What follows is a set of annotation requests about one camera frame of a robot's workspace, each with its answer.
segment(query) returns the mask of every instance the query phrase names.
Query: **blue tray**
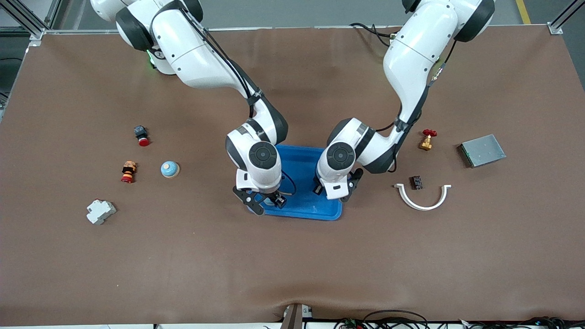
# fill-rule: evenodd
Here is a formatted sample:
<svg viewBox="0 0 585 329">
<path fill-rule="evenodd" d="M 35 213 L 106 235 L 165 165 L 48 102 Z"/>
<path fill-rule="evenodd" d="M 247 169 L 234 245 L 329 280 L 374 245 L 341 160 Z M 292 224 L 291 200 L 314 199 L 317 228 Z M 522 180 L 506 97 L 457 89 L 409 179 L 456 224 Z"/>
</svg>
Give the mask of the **blue tray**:
<svg viewBox="0 0 585 329">
<path fill-rule="evenodd" d="M 297 185 L 297 193 L 293 196 L 284 196 L 287 203 L 282 209 L 262 203 L 264 213 L 272 216 L 322 221 L 338 219 L 341 216 L 342 203 L 339 200 L 327 200 L 325 192 L 321 193 L 320 196 L 313 193 L 315 166 L 323 149 L 291 145 L 277 145 L 276 148 L 283 163 L 283 171 L 294 180 Z M 280 190 L 283 192 L 293 191 L 293 185 L 289 179 L 283 180 Z"/>
</svg>

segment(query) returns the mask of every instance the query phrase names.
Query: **valve with red handle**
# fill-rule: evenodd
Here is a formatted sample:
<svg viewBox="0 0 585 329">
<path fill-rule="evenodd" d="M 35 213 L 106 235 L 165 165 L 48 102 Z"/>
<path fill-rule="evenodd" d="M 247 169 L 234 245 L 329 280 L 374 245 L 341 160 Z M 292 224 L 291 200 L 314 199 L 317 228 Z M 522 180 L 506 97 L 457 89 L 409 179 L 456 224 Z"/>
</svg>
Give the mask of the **valve with red handle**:
<svg viewBox="0 0 585 329">
<path fill-rule="evenodd" d="M 425 129 L 422 131 L 422 133 L 426 137 L 425 137 L 425 140 L 423 140 L 422 143 L 418 146 L 418 148 L 423 149 L 425 151 L 428 151 L 428 150 L 433 148 L 433 146 L 431 145 L 431 137 L 436 137 L 437 131 Z"/>
</svg>

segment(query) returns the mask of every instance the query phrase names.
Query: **yellow line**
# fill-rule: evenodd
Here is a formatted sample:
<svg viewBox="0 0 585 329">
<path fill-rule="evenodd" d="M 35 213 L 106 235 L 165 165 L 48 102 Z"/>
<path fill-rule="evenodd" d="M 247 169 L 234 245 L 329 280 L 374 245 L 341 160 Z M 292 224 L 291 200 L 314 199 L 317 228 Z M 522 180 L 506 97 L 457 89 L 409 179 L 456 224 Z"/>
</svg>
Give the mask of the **yellow line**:
<svg viewBox="0 0 585 329">
<path fill-rule="evenodd" d="M 518 10 L 520 11 L 520 17 L 522 18 L 523 24 L 532 24 L 530 22 L 530 17 L 528 17 L 528 12 L 526 11 L 526 5 L 524 5 L 524 0 L 516 0 L 516 5 L 518 6 Z"/>
</svg>

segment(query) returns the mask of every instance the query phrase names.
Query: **white plastic connector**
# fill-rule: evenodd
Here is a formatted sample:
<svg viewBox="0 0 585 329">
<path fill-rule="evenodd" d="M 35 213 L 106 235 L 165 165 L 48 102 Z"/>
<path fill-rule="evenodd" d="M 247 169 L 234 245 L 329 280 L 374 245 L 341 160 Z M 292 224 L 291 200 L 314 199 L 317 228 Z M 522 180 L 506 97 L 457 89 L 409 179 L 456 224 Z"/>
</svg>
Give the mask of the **white plastic connector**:
<svg viewBox="0 0 585 329">
<path fill-rule="evenodd" d="M 443 185 L 441 187 L 442 192 L 441 192 L 441 198 L 439 199 L 439 202 L 437 202 L 435 205 L 432 205 L 430 207 L 423 207 L 423 206 L 420 206 L 420 205 L 412 202 L 412 200 L 410 200 L 410 198 L 408 198 L 408 196 L 406 195 L 406 190 L 404 189 L 404 184 L 396 184 L 396 185 L 394 185 L 394 187 L 396 187 L 400 191 L 400 196 L 402 197 L 404 202 L 406 202 L 406 204 L 408 204 L 411 208 L 416 209 L 416 210 L 421 210 L 421 211 L 427 211 L 427 210 L 433 210 L 433 209 L 439 207 L 441 204 L 443 204 L 443 202 L 445 201 L 445 198 L 447 197 L 447 189 L 450 189 L 451 185 Z"/>
<path fill-rule="evenodd" d="M 94 225 L 101 225 L 106 218 L 116 212 L 116 208 L 108 201 L 96 199 L 87 206 L 87 211 L 90 212 L 86 215 L 87 219 Z"/>
</svg>

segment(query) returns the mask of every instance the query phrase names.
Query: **red valve handle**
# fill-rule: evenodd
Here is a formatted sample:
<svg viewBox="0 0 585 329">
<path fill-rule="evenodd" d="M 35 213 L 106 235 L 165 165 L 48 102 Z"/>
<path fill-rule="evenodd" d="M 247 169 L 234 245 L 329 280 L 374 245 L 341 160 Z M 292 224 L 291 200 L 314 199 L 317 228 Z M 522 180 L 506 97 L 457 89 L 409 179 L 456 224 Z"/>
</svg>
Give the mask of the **red valve handle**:
<svg viewBox="0 0 585 329">
<path fill-rule="evenodd" d="M 425 129 L 422 131 L 423 134 L 425 134 L 425 136 L 430 136 L 430 137 L 436 137 L 437 136 L 437 131 L 434 130 L 430 130 L 430 129 Z"/>
</svg>

